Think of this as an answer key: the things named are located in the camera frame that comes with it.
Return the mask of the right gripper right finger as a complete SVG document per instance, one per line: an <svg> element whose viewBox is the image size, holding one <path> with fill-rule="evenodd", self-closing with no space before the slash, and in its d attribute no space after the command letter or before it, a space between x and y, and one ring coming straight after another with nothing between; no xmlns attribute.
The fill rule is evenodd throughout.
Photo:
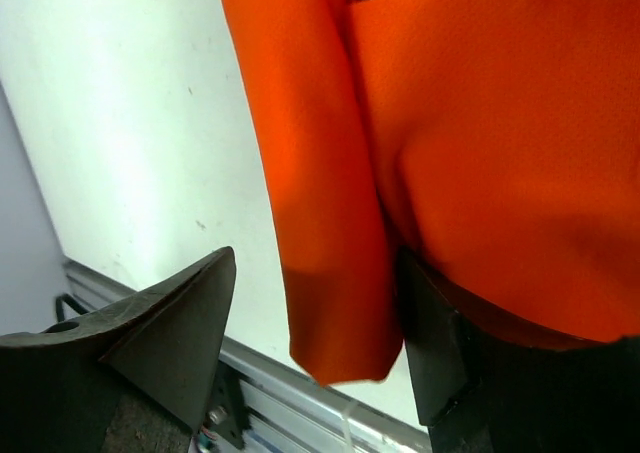
<svg viewBox="0 0 640 453"><path fill-rule="evenodd" d="M397 257L418 418L499 427L636 427L639 339L598 342L490 305L416 256Z"/></svg>

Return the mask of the orange t-shirt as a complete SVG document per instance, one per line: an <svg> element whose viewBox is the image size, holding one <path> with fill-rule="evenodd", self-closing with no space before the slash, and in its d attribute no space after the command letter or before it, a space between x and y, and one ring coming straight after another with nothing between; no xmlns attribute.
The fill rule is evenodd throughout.
<svg viewBox="0 0 640 453"><path fill-rule="evenodd" d="M639 332L639 0L222 0L290 353L385 378L406 246L496 336Z"/></svg>

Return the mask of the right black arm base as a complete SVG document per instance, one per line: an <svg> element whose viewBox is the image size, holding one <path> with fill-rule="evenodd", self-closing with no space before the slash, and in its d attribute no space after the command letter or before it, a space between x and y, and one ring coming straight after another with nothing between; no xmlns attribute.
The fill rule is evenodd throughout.
<svg viewBox="0 0 640 453"><path fill-rule="evenodd" d="M244 431L248 428L239 376L229 365L219 361L208 411L192 440L190 452L244 452Z"/></svg>

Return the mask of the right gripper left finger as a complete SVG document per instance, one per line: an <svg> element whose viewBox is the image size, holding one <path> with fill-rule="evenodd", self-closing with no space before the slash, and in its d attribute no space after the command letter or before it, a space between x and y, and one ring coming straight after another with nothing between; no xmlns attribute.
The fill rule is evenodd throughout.
<svg viewBox="0 0 640 453"><path fill-rule="evenodd" d="M195 433L214 394L236 280L223 247L92 312L56 303L46 331L58 339L42 405L49 433ZM65 306L79 310L70 317Z"/></svg>

